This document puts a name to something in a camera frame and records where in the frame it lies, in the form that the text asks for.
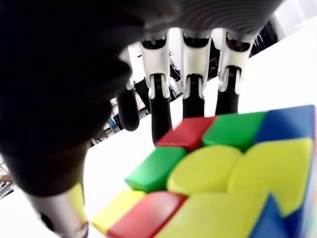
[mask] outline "person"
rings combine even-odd
[[[12,182],[13,178],[11,174],[5,174],[5,175],[0,175],[0,182]],[[14,189],[9,191],[4,197],[8,196],[9,194],[13,193]]]
[[[11,174],[0,175],[0,181],[3,181],[3,182],[12,182],[12,181],[13,181],[13,178],[12,178]]]

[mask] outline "blue square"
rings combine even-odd
[[[268,111],[254,138],[254,143],[302,137],[315,138],[313,105]]]

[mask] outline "white wall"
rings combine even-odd
[[[317,0],[285,0],[272,16],[279,40],[293,34],[299,24],[317,15]]]

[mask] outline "robotic hand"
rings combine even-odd
[[[87,141],[107,121],[114,93],[122,124],[138,126],[126,116],[134,104],[128,45],[141,41],[155,142],[171,128],[167,30],[182,29],[187,118],[204,115],[210,35],[225,29],[216,114],[236,112],[253,40],[281,1],[2,0],[0,151],[44,224],[64,238],[88,236]]]

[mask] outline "yellow square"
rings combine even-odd
[[[247,238],[267,193],[192,195],[155,238]]]
[[[288,216],[303,203],[312,149],[310,138],[255,145],[236,164],[228,191],[269,191],[274,194],[282,215]]]

